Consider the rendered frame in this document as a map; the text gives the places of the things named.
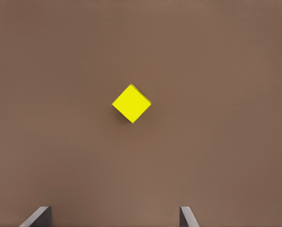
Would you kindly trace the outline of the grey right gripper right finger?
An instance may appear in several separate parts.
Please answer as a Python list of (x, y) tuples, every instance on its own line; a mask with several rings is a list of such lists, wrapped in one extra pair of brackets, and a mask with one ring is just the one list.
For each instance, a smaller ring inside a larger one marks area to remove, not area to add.
[(199, 227), (199, 223), (189, 206), (180, 206), (179, 227)]

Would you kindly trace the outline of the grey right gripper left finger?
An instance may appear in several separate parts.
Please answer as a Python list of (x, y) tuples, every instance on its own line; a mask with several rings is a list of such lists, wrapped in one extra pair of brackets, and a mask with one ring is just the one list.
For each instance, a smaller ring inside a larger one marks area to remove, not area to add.
[(39, 207), (19, 227), (52, 227), (52, 209), (50, 206)]

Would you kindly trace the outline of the yellow cube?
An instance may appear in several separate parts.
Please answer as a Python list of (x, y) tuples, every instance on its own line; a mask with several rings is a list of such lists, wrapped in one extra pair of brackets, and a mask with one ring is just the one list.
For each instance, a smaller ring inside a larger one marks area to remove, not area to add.
[(135, 85), (130, 84), (113, 101), (112, 106), (134, 123), (151, 106), (151, 101)]

